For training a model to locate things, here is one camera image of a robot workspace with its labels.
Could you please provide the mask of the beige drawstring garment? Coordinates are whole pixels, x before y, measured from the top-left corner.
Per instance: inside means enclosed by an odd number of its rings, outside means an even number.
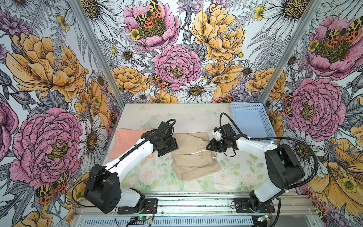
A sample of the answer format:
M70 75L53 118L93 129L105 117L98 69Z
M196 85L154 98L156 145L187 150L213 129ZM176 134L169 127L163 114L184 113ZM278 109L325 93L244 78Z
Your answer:
M221 170L216 153L206 149L206 132L176 133L174 137L178 149L172 152L172 167L179 180L191 181Z

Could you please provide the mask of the pink graphic t-shirt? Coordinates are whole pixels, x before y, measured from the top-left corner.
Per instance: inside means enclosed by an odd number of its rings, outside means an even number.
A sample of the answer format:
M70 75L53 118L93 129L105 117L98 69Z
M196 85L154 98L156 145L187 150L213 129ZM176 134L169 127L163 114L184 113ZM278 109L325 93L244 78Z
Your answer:
M109 155L109 160L112 161L118 158L120 155L124 154L128 149L133 147L138 140L141 138L142 134L150 131L146 130L129 130L129 129L119 129L114 136L114 144Z

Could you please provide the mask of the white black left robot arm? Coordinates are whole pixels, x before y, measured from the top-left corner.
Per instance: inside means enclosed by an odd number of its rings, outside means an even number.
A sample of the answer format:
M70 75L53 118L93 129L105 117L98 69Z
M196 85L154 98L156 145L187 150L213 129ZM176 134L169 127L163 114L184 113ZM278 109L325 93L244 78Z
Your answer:
M161 122L157 129L147 131L124 154L104 166L95 165L89 173L84 197L104 214L119 207L141 212L145 206L145 196L140 191L122 189L121 181L147 156L164 156L178 149L174 134L175 119Z

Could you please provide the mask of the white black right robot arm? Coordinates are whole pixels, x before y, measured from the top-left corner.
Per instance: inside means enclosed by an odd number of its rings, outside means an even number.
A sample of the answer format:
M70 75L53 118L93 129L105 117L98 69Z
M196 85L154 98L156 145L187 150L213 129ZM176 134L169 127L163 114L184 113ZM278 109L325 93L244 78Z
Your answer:
M225 153L227 149L241 150L259 158L264 158L268 177L264 183L249 195L247 206L253 212L261 211L272 199L285 193L290 185L304 178L305 172L291 147L276 145L274 139L251 138L243 133L237 134L230 124L212 131L214 138L207 150Z

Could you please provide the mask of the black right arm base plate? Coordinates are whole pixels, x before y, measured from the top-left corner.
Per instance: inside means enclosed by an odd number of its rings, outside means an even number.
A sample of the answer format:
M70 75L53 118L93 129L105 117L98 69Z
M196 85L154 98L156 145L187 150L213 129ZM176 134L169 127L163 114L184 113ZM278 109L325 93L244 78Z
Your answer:
M275 213L275 207L272 200L260 202L254 198L234 198L234 208L237 213Z

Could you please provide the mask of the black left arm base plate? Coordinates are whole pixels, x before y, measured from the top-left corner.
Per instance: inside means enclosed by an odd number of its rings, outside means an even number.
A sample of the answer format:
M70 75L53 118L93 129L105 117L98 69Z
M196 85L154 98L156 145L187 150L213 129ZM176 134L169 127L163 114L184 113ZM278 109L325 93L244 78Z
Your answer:
M118 207L119 215L156 214L158 199L141 199L135 207Z

